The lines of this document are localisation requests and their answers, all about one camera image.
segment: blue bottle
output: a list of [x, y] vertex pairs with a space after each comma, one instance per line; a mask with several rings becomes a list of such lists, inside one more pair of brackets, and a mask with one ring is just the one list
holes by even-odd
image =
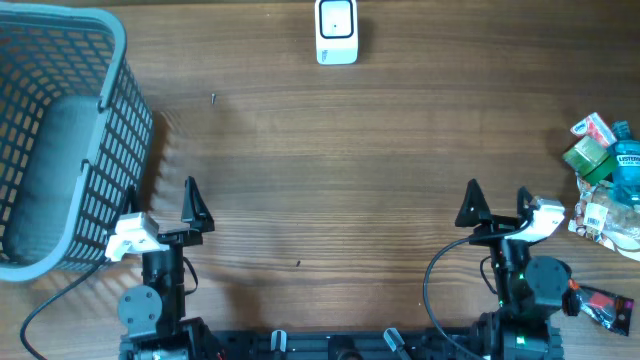
[[618, 168], [613, 172], [616, 200], [640, 205], [640, 141], [633, 140], [626, 121], [615, 122], [613, 133], [618, 142], [609, 147], [609, 152], [618, 160]]

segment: mouthwash bottle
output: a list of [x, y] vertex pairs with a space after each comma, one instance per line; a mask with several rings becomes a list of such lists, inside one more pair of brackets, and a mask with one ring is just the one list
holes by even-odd
[[618, 168], [613, 172], [616, 200], [640, 205], [640, 141], [633, 140], [626, 121], [615, 122], [613, 133], [618, 142], [609, 147], [609, 152], [618, 160]]

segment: black mount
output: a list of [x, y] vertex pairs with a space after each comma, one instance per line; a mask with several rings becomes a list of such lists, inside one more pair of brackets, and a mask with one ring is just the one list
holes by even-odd
[[[480, 339], [478, 355], [492, 359], [562, 359], [559, 330], [549, 317], [562, 309], [563, 296], [569, 290], [571, 268], [548, 256], [531, 257], [534, 243], [500, 237], [533, 221], [537, 210], [533, 197], [522, 187], [518, 190], [517, 216], [491, 214], [484, 194], [475, 179], [469, 181], [462, 208], [456, 218], [458, 227], [475, 227], [472, 245], [489, 247], [500, 309], [485, 313], [470, 329]], [[497, 237], [486, 239], [487, 235]]]
[[[434, 329], [396, 332], [391, 344], [381, 332], [212, 333], [201, 318], [181, 321], [186, 295], [183, 261], [191, 268], [182, 249], [202, 244], [202, 233], [214, 230], [195, 180], [189, 177], [185, 187], [182, 222], [189, 227], [158, 235], [170, 249], [142, 255], [143, 285], [129, 289], [120, 300], [118, 315], [128, 329], [120, 345], [121, 360], [468, 359]], [[135, 191], [129, 190], [121, 213], [138, 211]], [[500, 236], [533, 221], [532, 200], [521, 188], [515, 218], [493, 215], [477, 181], [471, 180], [455, 221], [458, 227], [474, 227], [475, 237], [496, 235], [470, 243], [490, 249], [500, 309], [482, 314], [469, 328], [445, 329], [478, 356], [563, 359], [562, 339], [559, 330], [549, 325], [549, 316], [562, 308], [571, 269], [551, 257], [532, 258], [529, 247], [535, 243]]]
[[[136, 202], [135, 191], [129, 190], [122, 213], [127, 203]], [[138, 209], [132, 206], [131, 211]], [[169, 250], [142, 254], [143, 285], [127, 290], [120, 299], [118, 317], [128, 329], [121, 339], [121, 360], [218, 359], [224, 354], [201, 318], [180, 321], [185, 316], [183, 262], [188, 261], [182, 249], [202, 245], [202, 234], [214, 231], [213, 218], [192, 177], [185, 182], [182, 222], [189, 227], [158, 234], [158, 242], [169, 245]]]

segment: crumpled packaging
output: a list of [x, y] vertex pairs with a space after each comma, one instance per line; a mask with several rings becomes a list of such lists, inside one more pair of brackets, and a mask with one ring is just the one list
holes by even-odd
[[613, 199], [613, 184], [590, 185], [578, 177], [580, 201], [576, 204], [569, 231], [640, 261], [640, 209]]

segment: wood grain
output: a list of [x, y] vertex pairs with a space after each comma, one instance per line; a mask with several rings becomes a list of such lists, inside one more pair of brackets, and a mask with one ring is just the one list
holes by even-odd
[[[179, 225], [192, 175], [216, 219], [205, 245], [185, 251], [201, 279], [187, 315], [214, 329], [429, 326], [421, 281], [437, 250], [469, 234], [453, 227], [469, 179], [496, 213], [512, 214], [526, 185], [570, 215], [569, 126], [599, 111], [640, 131], [639, 7], [366, 2], [359, 61], [338, 67], [315, 62], [310, 2], [110, 8], [158, 126], [146, 204], [164, 229]], [[639, 263], [565, 228], [534, 253], [640, 299]], [[486, 253], [463, 247], [436, 267], [445, 325], [496, 308], [478, 274]], [[128, 260], [58, 301], [31, 326], [34, 346], [52, 359], [114, 358], [117, 301], [139, 272]], [[1, 285], [3, 359], [27, 358], [22, 320], [75, 277]], [[553, 322], [567, 359], [634, 359], [634, 317], [629, 338], [586, 316]]]
[[[264, 4], [264, 3], [286, 3], [303, 2], [302, 0], [7, 0], [8, 2], [27, 2], [34, 4], [51, 4], [70, 7], [113, 7], [129, 5], [176, 5], [176, 4]], [[383, 0], [360, 0], [360, 1], [383, 1]]]

